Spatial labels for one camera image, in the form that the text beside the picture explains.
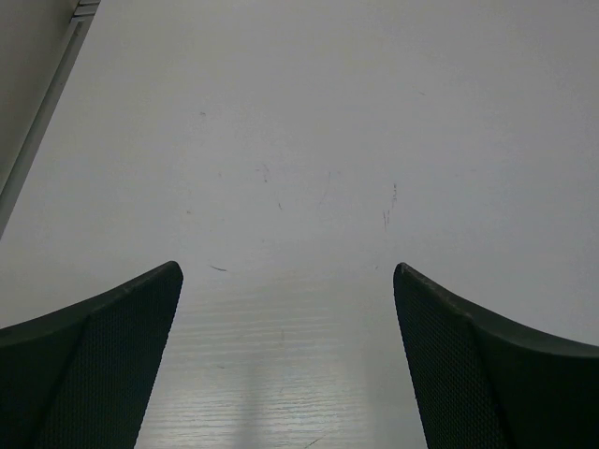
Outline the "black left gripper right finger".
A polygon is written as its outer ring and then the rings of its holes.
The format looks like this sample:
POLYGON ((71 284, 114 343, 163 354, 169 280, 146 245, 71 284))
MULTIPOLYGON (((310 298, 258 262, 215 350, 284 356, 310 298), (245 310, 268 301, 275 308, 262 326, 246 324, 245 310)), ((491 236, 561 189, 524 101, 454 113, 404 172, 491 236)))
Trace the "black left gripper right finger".
POLYGON ((597 347, 489 311, 405 263, 393 287, 428 447, 597 447, 597 347))

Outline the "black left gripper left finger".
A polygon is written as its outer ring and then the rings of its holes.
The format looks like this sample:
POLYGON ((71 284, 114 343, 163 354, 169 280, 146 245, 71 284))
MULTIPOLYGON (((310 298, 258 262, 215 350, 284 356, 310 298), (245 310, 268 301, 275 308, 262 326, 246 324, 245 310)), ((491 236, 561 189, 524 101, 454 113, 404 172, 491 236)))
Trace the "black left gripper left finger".
POLYGON ((183 286, 169 261, 1 331, 4 448, 135 446, 183 286))

